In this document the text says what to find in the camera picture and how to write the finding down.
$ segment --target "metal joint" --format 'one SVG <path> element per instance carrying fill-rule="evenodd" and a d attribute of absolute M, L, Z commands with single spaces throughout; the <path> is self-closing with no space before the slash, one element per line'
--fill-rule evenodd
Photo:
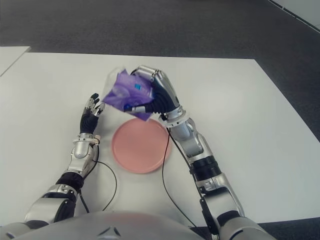
<path fill-rule="evenodd" d="M 203 197 L 217 226 L 220 226 L 217 218 L 223 213 L 237 211 L 241 217 L 245 216 L 241 203 L 224 173 L 206 180 L 197 181 L 196 186 L 212 193 L 218 189 L 226 189 L 226 191 L 219 191 L 217 194 L 205 194 Z"/>

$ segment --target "black cable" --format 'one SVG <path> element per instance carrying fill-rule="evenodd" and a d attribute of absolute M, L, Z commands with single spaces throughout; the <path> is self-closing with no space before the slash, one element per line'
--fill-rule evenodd
<path fill-rule="evenodd" d="M 181 148 L 179 147 L 179 145 L 177 144 L 176 140 L 175 140 L 175 139 L 173 138 L 173 136 L 171 135 L 170 130 L 169 130 L 168 128 L 167 128 L 166 130 L 167 130 L 167 132 L 168 132 L 168 134 L 169 134 L 172 142 L 174 143 L 174 145 L 176 146 L 176 148 L 177 148 L 178 151 L 180 152 L 181 156 L 183 157 L 183 159 L 184 159 L 186 165 L 188 166 L 189 170 L 191 170 L 191 166 L 190 166 L 190 164 L 189 164 L 189 162 L 188 162 L 185 154 L 182 152 L 182 150 L 181 150 Z M 196 181 L 197 181 L 197 180 L 196 180 L 196 177 L 195 177 L 193 174 L 191 174 L 191 175 L 192 175 L 192 178 L 193 178 L 193 181 L 194 181 L 194 184 L 195 184 L 195 188 L 197 189 L 197 191 L 198 191 L 198 193 L 199 193 L 199 195 L 200 195 L 200 198 L 202 199 L 203 197 L 202 197 L 201 192 L 200 192 L 200 190 L 199 190 L 199 188 L 198 188 L 198 186 L 197 186 L 197 184 L 196 184 Z"/>
<path fill-rule="evenodd" d="M 174 145 L 176 146 L 176 148 L 177 148 L 178 151 L 180 152 L 181 156 L 183 157 L 183 159 L 184 159 L 186 165 L 188 166 L 189 170 L 191 170 L 191 166 L 190 166 L 190 164 L 189 164 L 189 162 L 188 162 L 185 154 L 182 152 L 182 150 L 181 150 L 181 148 L 179 147 L 179 145 L 177 144 L 176 140 L 175 140 L 175 139 L 173 138 L 173 136 L 171 135 L 170 129 L 167 128 L 166 130 L 167 130 L 167 132 L 168 132 L 171 140 L 173 141 Z M 166 152 L 167 152 L 168 144 L 169 144 L 169 137 L 168 137 L 168 142 L 167 142 L 167 146 L 166 146 L 166 149 L 165 149 Z M 173 201 L 173 199 L 172 199 L 171 196 L 169 195 L 169 193 L 168 193 L 168 191 L 167 191 L 167 189 L 166 189 L 166 186 L 165 186 L 165 181 L 164 181 L 164 163 L 165 163 L 165 159 L 163 159 L 163 165 L 162 165 L 162 181 L 163 181 L 163 185 L 164 185 L 164 189 L 165 189 L 166 193 L 168 194 L 168 196 L 169 196 L 169 198 L 171 199 L 171 201 L 173 202 L 173 204 L 177 207 L 177 209 L 179 209 L 180 212 L 185 216 L 185 218 L 188 219 L 189 222 L 192 223 L 195 228 L 197 228 L 197 226 L 181 211 L 181 209 L 176 205 L 176 203 Z M 200 192 L 200 190 L 199 190 L 199 188 L 198 188 L 198 186 L 197 186 L 197 184 L 196 184 L 196 178 L 195 178 L 195 176 L 194 176 L 193 174 L 191 174 L 191 175 L 192 175 L 192 177 L 193 177 L 193 181 L 194 181 L 195 187 L 196 187 L 196 189 L 197 189 L 197 192 L 199 193 L 200 198 L 202 199 L 203 197 L 202 197 L 201 192 Z M 203 236 L 206 236 L 206 233 L 205 233 L 205 232 L 203 232 L 201 229 L 199 229 L 199 230 L 200 230 L 200 232 L 202 232 Z"/>
<path fill-rule="evenodd" d="M 113 176 L 114 176 L 114 180 L 115 180 L 115 188 L 114 188 L 114 193 L 113 193 L 113 196 L 111 198 L 111 200 L 107 203 L 107 205 L 103 208 L 102 211 L 106 210 L 106 208 L 111 204 L 111 202 L 113 201 L 113 199 L 115 198 L 115 195 L 116 195 L 116 192 L 117 192 L 117 188 L 118 188 L 118 180 L 117 180 L 117 177 L 116 177 L 116 174 L 115 172 L 112 170 L 112 168 L 110 166 L 108 166 L 106 163 L 104 162 L 101 162 L 101 161 L 98 161 L 99 160 L 99 155 L 100 155 L 100 149 L 99 149 L 99 145 L 97 145 L 97 154 L 96 154 L 96 160 L 92 160 L 94 162 L 94 165 L 93 167 L 90 169 L 90 171 L 83 177 L 83 180 L 85 180 L 89 174 L 94 170 L 94 168 L 96 167 L 96 165 L 99 163 L 99 164 L 102 164 L 102 165 L 105 165 L 107 168 L 110 169 L 110 171 L 112 172 Z M 85 208 L 85 211 L 87 213 L 90 213 L 89 211 L 89 208 L 86 204 L 86 201 L 84 200 L 84 197 L 82 195 L 82 191 L 81 189 L 79 190 L 79 196 L 80 196 L 80 200 Z"/>
<path fill-rule="evenodd" d="M 165 152 L 164 152 L 164 157 L 163 157 L 163 163 L 162 163 L 162 171 L 161 171 L 161 176 L 162 176 L 162 183 L 164 186 L 164 190 L 166 192 L 166 194 L 168 195 L 169 199 L 171 200 L 171 202 L 175 205 L 175 207 L 180 211 L 180 213 L 182 213 L 182 215 L 196 228 L 197 226 L 194 224 L 193 221 L 190 220 L 190 218 L 188 218 L 188 216 L 180 209 L 180 207 L 178 207 L 178 205 L 175 203 L 175 201 L 172 199 L 172 197 L 170 196 L 166 184 L 165 184 L 165 179 L 164 179 L 164 169 L 165 169 L 165 159 L 166 159 L 166 154 L 167 154 L 167 150 L 168 150 L 168 146 L 169 146 L 169 140 L 170 140 L 170 134 L 168 134 L 168 140 L 166 143 L 166 147 L 165 147 Z"/>
<path fill-rule="evenodd" d="M 96 146 L 97 150 L 96 150 L 96 159 L 92 160 L 94 162 L 93 167 L 90 169 L 90 171 L 88 171 L 88 173 L 83 177 L 83 181 L 89 176 L 89 174 L 95 169 L 98 160 L 99 160 L 99 155 L 100 155 L 100 149 L 99 149 L 99 145 Z"/>
<path fill-rule="evenodd" d="M 114 188 L 113 196 L 112 196 L 111 200 L 107 203 L 107 205 L 102 209 L 102 211 L 104 211 L 111 204 L 112 200 L 115 198 L 115 195 L 116 195 L 116 192 L 117 192 L 117 188 L 118 188 L 118 180 L 117 180 L 115 172 L 112 170 L 112 168 L 110 166 L 108 166 L 106 163 L 104 163 L 102 161 L 97 161 L 97 162 L 99 164 L 105 165 L 108 169 L 110 169 L 110 171 L 112 172 L 112 174 L 114 176 L 114 181 L 115 181 L 115 188 Z"/>
<path fill-rule="evenodd" d="M 84 197 L 82 196 L 81 189 L 79 189 L 79 196 L 80 196 L 81 202 L 82 202 L 82 204 L 83 204 L 83 206 L 85 208 L 86 213 L 87 214 L 90 213 L 89 208 L 88 208 L 88 206 L 87 206 L 87 204 L 86 204 L 86 202 L 84 200 Z"/>
<path fill-rule="evenodd" d="M 100 154 L 100 149 L 99 149 L 99 145 L 96 146 L 97 147 L 97 153 L 96 153 L 96 160 L 92 160 L 94 162 L 93 167 L 90 169 L 90 171 L 88 171 L 88 173 L 83 177 L 83 181 L 89 176 L 89 174 L 95 169 L 97 163 L 98 163 L 98 159 L 99 159 L 99 154 Z M 85 208 L 86 213 L 90 213 L 89 208 L 84 200 L 84 197 L 82 196 L 82 191 L 81 189 L 79 189 L 79 196 L 80 196 L 80 200 Z"/>

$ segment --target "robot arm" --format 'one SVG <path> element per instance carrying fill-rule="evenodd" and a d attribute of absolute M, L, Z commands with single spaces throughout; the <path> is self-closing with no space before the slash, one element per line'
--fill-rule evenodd
<path fill-rule="evenodd" d="M 100 136 L 94 136 L 93 133 L 105 108 L 104 103 L 95 107 L 99 101 L 98 96 L 97 93 L 93 94 L 84 107 L 80 134 L 73 141 L 68 168 L 55 185 L 31 206 L 25 216 L 26 223 L 41 221 L 51 224 L 74 216 L 77 195 L 98 156 Z"/>
<path fill-rule="evenodd" d="M 139 66 L 132 74 L 151 82 L 154 100 L 125 111 L 160 113 L 164 125 L 184 151 L 201 195 L 202 213 L 210 232 L 219 234 L 222 240 L 274 240 L 259 225 L 245 217 L 226 175 L 221 172 L 206 139 L 180 105 L 166 74 L 147 66 Z"/>

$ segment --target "white surface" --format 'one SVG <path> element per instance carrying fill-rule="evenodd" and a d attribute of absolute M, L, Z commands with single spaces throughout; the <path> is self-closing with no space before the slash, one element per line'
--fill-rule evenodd
<path fill-rule="evenodd" d="M 320 0 L 274 0 L 312 25 L 320 24 Z"/>
<path fill-rule="evenodd" d="M 0 46 L 0 77 L 29 48 L 29 46 Z"/>
<path fill-rule="evenodd" d="M 22 221 L 29 206 L 68 166 L 83 106 L 102 92 L 116 66 L 164 70 L 203 133 L 249 218 L 272 222 L 320 216 L 320 143 L 259 65 L 250 59 L 25 53 L 0 81 L 0 223 Z M 161 172 L 126 172 L 111 139 L 132 117 L 107 108 L 99 120 L 100 160 L 119 178 L 109 211 L 158 213 L 188 224 L 165 194 Z M 165 181 L 177 204 L 204 225 L 199 197 L 173 148 Z M 112 196 L 106 167 L 88 177 L 83 195 L 92 211 Z M 84 213 L 81 203 L 76 212 Z"/>

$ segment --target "purple plastic bag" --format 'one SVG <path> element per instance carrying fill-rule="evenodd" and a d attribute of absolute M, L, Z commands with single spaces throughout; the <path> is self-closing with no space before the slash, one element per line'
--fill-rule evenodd
<path fill-rule="evenodd" d="M 152 87 L 148 80 L 128 75 L 126 70 L 118 72 L 111 91 L 102 102 L 124 111 L 124 108 L 146 104 L 153 100 Z M 148 120 L 152 113 L 130 113 L 141 120 Z"/>

